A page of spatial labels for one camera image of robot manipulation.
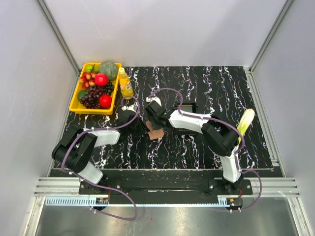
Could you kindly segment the pink leather card holder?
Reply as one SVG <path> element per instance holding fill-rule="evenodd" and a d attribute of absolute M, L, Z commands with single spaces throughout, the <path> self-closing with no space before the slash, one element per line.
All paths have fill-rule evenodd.
<path fill-rule="evenodd" d="M 146 127 L 149 129 L 148 135 L 150 140 L 160 139 L 164 136 L 164 130 L 161 129 L 153 129 L 150 121 L 146 121 Z"/>

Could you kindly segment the black card box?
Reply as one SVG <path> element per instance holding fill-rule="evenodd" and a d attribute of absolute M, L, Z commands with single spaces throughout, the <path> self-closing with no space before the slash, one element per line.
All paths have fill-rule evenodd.
<path fill-rule="evenodd" d="M 197 113 L 197 105 L 195 103 L 183 103 L 181 110 L 184 112 Z M 185 128 L 176 128 L 175 135 L 177 136 L 195 136 L 197 132 Z"/>

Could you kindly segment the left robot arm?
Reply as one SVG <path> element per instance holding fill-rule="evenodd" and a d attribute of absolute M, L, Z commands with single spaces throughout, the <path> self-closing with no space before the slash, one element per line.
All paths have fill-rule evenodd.
<path fill-rule="evenodd" d="M 52 159 L 60 164 L 65 159 L 64 168 L 88 180 L 89 187 L 95 194 L 102 194 L 106 190 L 107 183 L 103 180 L 102 171 L 90 161 L 93 149 L 115 145 L 123 136 L 130 134 L 141 136 L 149 132 L 148 127 L 136 116 L 134 110 L 123 111 L 117 125 L 113 128 L 83 129 L 77 126 L 69 128 L 53 149 Z"/>

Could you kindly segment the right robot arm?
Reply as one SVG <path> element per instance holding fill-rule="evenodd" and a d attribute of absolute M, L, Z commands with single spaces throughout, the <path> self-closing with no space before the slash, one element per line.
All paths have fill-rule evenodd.
<path fill-rule="evenodd" d="M 172 127 L 197 132 L 203 135 L 211 151 L 220 157 L 223 179 L 218 181 L 218 190 L 234 195 L 242 188 L 237 150 L 239 132 L 223 121 L 220 116 L 201 115 L 175 109 L 168 111 L 159 98 L 147 98 L 145 111 L 152 128 Z"/>

